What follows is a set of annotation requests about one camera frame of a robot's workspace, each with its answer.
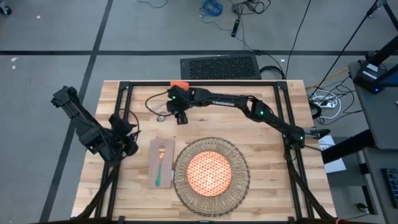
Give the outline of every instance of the orange plate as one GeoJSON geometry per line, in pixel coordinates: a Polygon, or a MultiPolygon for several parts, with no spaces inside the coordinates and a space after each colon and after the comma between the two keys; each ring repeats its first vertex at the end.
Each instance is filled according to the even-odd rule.
{"type": "Polygon", "coordinates": [[[224,156],[205,151],[197,154],[188,165],[188,183],[198,194],[208,197],[223,193],[231,182],[231,167],[224,156]]]}

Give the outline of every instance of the keyboard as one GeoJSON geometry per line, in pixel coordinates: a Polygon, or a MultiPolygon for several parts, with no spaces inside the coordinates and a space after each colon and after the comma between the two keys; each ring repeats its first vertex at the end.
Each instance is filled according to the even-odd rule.
{"type": "Polygon", "coordinates": [[[381,169],[386,181],[392,206],[398,208],[398,169],[381,169]]]}

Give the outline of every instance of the wire bundle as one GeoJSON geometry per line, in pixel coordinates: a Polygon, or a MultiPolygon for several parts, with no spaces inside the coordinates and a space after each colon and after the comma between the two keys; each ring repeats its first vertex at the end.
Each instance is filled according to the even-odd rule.
{"type": "MultiPolygon", "coordinates": [[[[334,123],[334,122],[336,122],[336,121],[338,121],[339,119],[341,119],[341,118],[344,118],[345,116],[348,116],[348,115],[351,115],[351,114],[355,114],[355,113],[359,113],[359,112],[362,112],[362,110],[357,110],[357,111],[352,111],[352,112],[347,112],[351,107],[352,107],[352,105],[354,104],[354,101],[355,101],[355,96],[354,96],[354,93],[353,92],[355,92],[355,90],[350,90],[347,86],[344,86],[343,85],[343,83],[347,80],[349,78],[349,76],[348,77],[346,77],[344,80],[342,80],[342,81],[337,81],[337,82],[334,82],[334,83],[332,83],[332,84],[330,84],[330,85],[328,85],[328,86],[325,86],[325,87],[323,87],[323,88],[320,88],[320,87],[318,87],[318,90],[315,90],[313,93],[312,93],[312,96],[316,96],[316,92],[320,92],[320,91],[323,91],[323,92],[327,92],[328,94],[326,95],[326,96],[322,96],[321,98],[322,98],[322,100],[320,101],[320,102],[318,102],[317,104],[326,104],[326,103],[328,103],[329,101],[333,101],[333,100],[337,100],[338,102],[339,102],[339,104],[340,104],[340,107],[339,107],[339,110],[338,110],[338,112],[334,115],[334,116],[332,116],[332,117],[325,117],[325,116],[320,116],[319,117],[319,119],[316,119],[316,121],[318,121],[318,123],[320,124],[320,125],[329,125],[329,124],[332,124],[332,123],[334,123]],[[327,87],[329,87],[329,86],[333,86],[333,85],[335,85],[335,84],[337,84],[337,86],[335,86],[333,89],[331,89],[330,91],[328,91],[328,90],[325,90],[325,88],[327,88],[327,87]],[[325,119],[333,119],[333,118],[336,118],[337,116],[338,116],[338,114],[340,113],[340,111],[341,111],[341,109],[342,109],[342,104],[341,104],[341,101],[340,101],[340,98],[341,97],[344,97],[344,96],[346,96],[346,95],[348,95],[348,94],[351,94],[351,96],[353,97],[352,98],[352,100],[351,100],[351,103],[348,105],[348,107],[345,109],[345,110],[343,110],[343,116],[340,116],[339,118],[337,118],[336,120],[334,120],[334,121],[332,121],[332,122],[329,122],[329,123],[326,123],[325,122],[325,119]]],[[[310,102],[313,102],[315,100],[315,98],[311,98],[310,99],[310,102]]]]}
{"type": "Polygon", "coordinates": [[[205,16],[219,16],[223,13],[223,5],[218,3],[216,0],[206,0],[203,2],[200,10],[205,13],[205,16]]]}
{"type": "Polygon", "coordinates": [[[271,5],[271,0],[267,0],[268,1],[267,6],[260,0],[245,0],[245,1],[239,2],[239,3],[234,3],[234,2],[232,2],[232,0],[229,0],[229,1],[231,1],[232,9],[238,15],[238,19],[240,19],[241,16],[244,16],[244,15],[262,14],[271,5]],[[247,13],[244,12],[245,6],[247,7],[247,9],[250,12],[247,12],[247,13]]]}
{"type": "Polygon", "coordinates": [[[264,72],[264,71],[276,72],[276,73],[279,73],[279,74],[282,76],[282,79],[283,79],[283,80],[285,80],[285,79],[286,79],[286,76],[285,76],[285,73],[284,73],[282,67],[280,66],[279,62],[278,62],[277,60],[275,60],[271,55],[269,55],[269,56],[270,56],[274,61],[276,61],[276,63],[278,63],[279,68],[276,67],[276,66],[273,66],[273,65],[267,65],[267,66],[264,66],[264,67],[262,67],[262,68],[260,69],[260,73],[262,73],[262,72],[264,72]]]}

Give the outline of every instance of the butcher block tabletop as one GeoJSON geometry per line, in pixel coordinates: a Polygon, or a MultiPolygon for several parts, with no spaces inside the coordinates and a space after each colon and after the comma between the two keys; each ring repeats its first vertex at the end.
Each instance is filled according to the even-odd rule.
{"type": "MultiPolygon", "coordinates": [[[[96,109],[95,118],[105,128],[110,128],[109,117],[114,113],[120,81],[105,81],[96,109]]],[[[295,124],[303,128],[313,126],[305,87],[301,80],[286,81],[294,112],[295,124]]],[[[114,203],[113,219],[125,216],[126,220],[225,220],[225,221],[286,221],[295,217],[290,180],[284,159],[284,145],[280,132],[266,123],[255,123],[247,119],[237,108],[211,105],[187,110],[188,124],[177,125],[173,116],[163,122],[149,112],[145,100],[166,91],[167,86],[134,86],[130,110],[140,124],[141,133],[137,140],[139,150],[121,163],[118,189],[114,203]],[[178,199],[174,188],[148,188],[148,152],[150,141],[156,138],[174,139],[174,161],[185,146],[206,137],[218,137],[234,144],[245,157],[251,179],[249,191],[242,204],[233,212],[221,217],[203,217],[190,212],[178,199]]],[[[268,104],[275,114],[277,107],[274,89],[271,86],[200,86],[214,93],[232,95],[254,95],[268,104]]],[[[283,92],[280,91],[284,117],[287,112],[283,92]]],[[[122,108],[126,94],[122,99],[122,108]]],[[[168,100],[162,95],[150,100],[153,108],[168,100]]],[[[158,112],[166,111],[165,106],[158,112]]],[[[136,124],[133,116],[129,122],[136,124]]],[[[319,147],[317,140],[307,136],[306,144],[319,147]]],[[[319,151],[302,149],[308,185],[314,196],[331,215],[335,216],[328,179],[319,151]]],[[[86,153],[81,172],[72,217],[77,216],[97,193],[104,162],[99,154],[86,153]]],[[[103,216],[108,206],[109,190],[104,198],[103,216]]],[[[303,216],[307,216],[302,192],[299,190],[303,216]]]]}

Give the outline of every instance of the woven placemat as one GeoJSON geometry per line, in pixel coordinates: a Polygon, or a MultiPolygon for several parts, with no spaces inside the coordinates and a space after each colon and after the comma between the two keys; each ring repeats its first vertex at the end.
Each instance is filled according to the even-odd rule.
{"type": "Polygon", "coordinates": [[[191,212],[206,217],[218,217],[232,212],[242,203],[249,190],[250,172],[246,160],[235,145],[220,138],[204,138],[189,144],[178,155],[174,172],[174,189],[180,201],[191,212]],[[198,188],[193,189],[188,179],[191,160],[203,152],[221,155],[228,161],[231,169],[228,187],[216,190],[217,194],[211,197],[206,196],[209,194],[202,194],[198,188]]]}

